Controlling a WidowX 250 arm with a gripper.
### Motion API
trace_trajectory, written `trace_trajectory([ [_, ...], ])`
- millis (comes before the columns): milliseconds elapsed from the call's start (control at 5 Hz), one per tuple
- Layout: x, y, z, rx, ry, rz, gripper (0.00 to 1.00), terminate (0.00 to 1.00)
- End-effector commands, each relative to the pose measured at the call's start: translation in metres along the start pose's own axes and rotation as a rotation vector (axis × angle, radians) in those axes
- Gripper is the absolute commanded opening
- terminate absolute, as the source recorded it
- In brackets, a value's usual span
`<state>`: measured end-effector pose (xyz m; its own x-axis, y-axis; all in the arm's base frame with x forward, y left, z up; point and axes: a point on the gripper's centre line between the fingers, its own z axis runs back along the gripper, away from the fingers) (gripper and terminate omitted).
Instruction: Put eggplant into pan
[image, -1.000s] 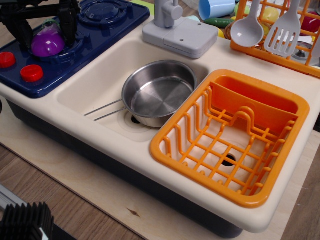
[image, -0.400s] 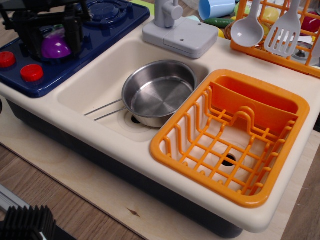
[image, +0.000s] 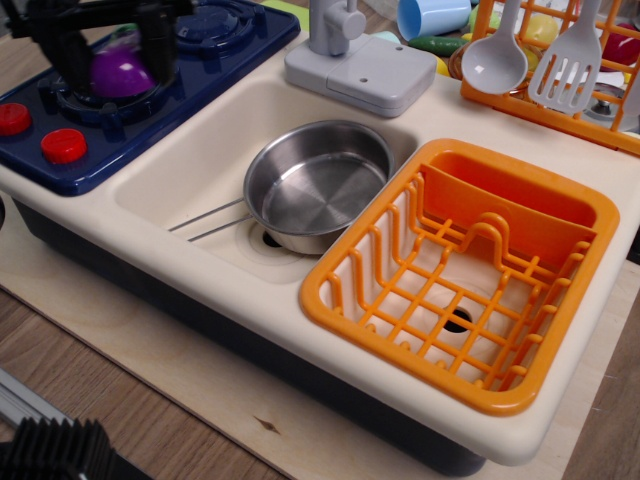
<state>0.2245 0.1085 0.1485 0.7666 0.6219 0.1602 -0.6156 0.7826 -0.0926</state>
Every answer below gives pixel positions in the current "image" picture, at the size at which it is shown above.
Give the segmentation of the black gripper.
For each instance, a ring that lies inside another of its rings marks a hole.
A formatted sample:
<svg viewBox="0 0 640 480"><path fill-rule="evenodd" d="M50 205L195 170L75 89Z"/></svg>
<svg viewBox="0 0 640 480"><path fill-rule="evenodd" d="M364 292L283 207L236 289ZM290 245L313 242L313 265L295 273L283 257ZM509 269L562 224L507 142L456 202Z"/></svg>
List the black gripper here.
<svg viewBox="0 0 640 480"><path fill-rule="evenodd" d="M194 13L196 1L27 1L19 9L7 2L7 29L14 38L32 37L52 67L77 93L91 93L94 54L79 32L98 27L137 24L144 65L157 84L171 84L175 77L177 47L174 23Z"/></svg>

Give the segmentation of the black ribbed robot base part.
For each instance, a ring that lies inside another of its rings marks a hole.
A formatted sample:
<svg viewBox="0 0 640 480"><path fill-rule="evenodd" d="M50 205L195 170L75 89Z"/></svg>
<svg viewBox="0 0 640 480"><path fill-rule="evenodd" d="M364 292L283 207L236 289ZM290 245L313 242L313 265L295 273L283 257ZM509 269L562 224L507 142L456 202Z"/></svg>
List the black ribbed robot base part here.
<svg viewBox="0 0 640 480"><path fill-rule="evenodd" d="M96 421L25 418L1 444L3 479L147 479L121 456Z"/></svg>

